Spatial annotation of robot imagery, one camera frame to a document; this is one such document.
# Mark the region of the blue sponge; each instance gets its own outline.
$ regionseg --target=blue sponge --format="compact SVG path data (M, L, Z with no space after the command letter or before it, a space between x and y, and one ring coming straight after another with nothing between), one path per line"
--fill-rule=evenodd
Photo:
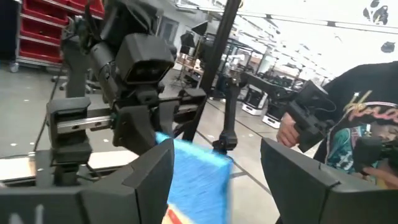
M156 141L168 139L156 134ZM229 223L232 160L191 142L174 139L174 175L169 204L197 224Z

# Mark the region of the red shelf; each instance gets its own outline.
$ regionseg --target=red shelf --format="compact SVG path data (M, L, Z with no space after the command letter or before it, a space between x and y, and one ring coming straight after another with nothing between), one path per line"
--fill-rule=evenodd
M62 28L23 18L21 35L60 45Z
M21 40L21 50L19 55L22 57L45 60L53 63L61 63L60 48L40 44L28 40Z
M53 7L41 1L25 0L22 12L29 16L63 26L67 25L69 22L65 10Z
M81 11L85 10L85 5L87 0L69 0L68 5L74 9ZM90 5L91 13L94 16L104 17L104 6L102 5L102 0L93 0Z
M42 0L32 0L32 1L53 5L53 3L47 3L47 2L42 1ZM68 4L68 2L69 2L69 0L51 0L51 1L55 1L55 2L57 2L59 4L64 5L64 6L66 6Z

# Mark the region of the metal shelving rack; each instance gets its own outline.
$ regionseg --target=metal shelving rack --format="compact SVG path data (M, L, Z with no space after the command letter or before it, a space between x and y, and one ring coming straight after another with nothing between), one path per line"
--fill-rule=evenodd
M60 27L60 28L64 28L63 25L60 24L55 24L53 22L49 22L49 21L45 21L43 19L39 19L36 17L32 17L32 16L28 16L26 14L22 13L22 0L15 0L16 2L19 3L18 6L18 12L17 12L17 33L16 33L16 51L15 51L15 55L16 55L16 59L15 61L11 62L10 64L10 71L11 72L18 72L19 70L19 64L23 63L23 64L28 64L28 65L37 65L37 66L43 66L43 67L50 67L50 68L60 68L62 66L61 63L53 63L53 62L48 62L46 60L37 60L34 58L27 58L27 57L21 57L19 55L20 52L20 40L29 40L29 41L33 41L33 42L37 42L37 43L41 43L41 44L46 44L46 45L51 45L51 46L59 46L57 44L54 43L50 43L47 41L43 41L43 40L37 40L34 38L30 38L30 37L24 37L21 35L21 24L22 24L22 18L26 18L26 19L31 19L33 21L37 21L37 22L43 22L45 24L48 24L50 26L55 26L55 27ZM57 6L59 8L62 8L66 11L72 12L74 14L83 14L84 12L78 9L74 9L70 6L66 6L63 4L60 4L58 2L52 1L52 0L42 0L43 2L46 2L47 4L53 5L53 6ZM94 16L93 17L95 19L102 19L101 17L98 16Z

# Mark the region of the cable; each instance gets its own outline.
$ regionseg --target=cable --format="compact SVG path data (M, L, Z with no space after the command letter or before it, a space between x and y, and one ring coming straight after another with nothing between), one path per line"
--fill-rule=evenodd
M324 111L324 112L335 112L337 110L337 107L334 102L332 102L330 99L326 99L331 105L333 105L332 110L324 109L324 108L315 108L314 110L319 110L319 111Z
M63 69L64 69L64 64L62 64L62 66L60 67L60 70L58 71L57 79L54 82L54 86L51 91L49 102L52 101L52 99L54 98L55 90L57 89L58 82L60 81L60 77L61 77ZM44 116L44 120L43 120L41 129L39 131L39 135L37 135L37 138L35 141L35 146L33 147L33 152L37 151L37 147L39 146L40 139L42 138L46 122L47 122L47 115Z
M15 155L11 155L11 156L0 157L0 159L15 159L18 157L28 157L28 155L27 154L15 154Z
M99 179L102 179L102 175L96 170L94 170L90 165L88 165L88 163L86 164L86 167L90 172L94 173Z
M97 179L95 179L95 178L89 178L89 177L85 177L85 176L82 176L82 175L76 175L78 178L81 178L81 179L83 179L83 180L88 180L88 181L91 181L91 182L96 182L97 181Z

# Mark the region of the graphic t-shirt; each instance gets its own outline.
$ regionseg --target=graphic t-shirt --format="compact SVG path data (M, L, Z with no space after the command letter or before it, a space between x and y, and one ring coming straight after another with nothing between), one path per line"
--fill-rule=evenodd
M354 174L353 151L356 140L377 136L383 141L398 137L398 62L361 65L333 80L325 89L336 104L333 113L326 114L336 123L322 142L314 159L347 174ZM373 167L394 173L387 161ZM367 177L380 187L382 180Z

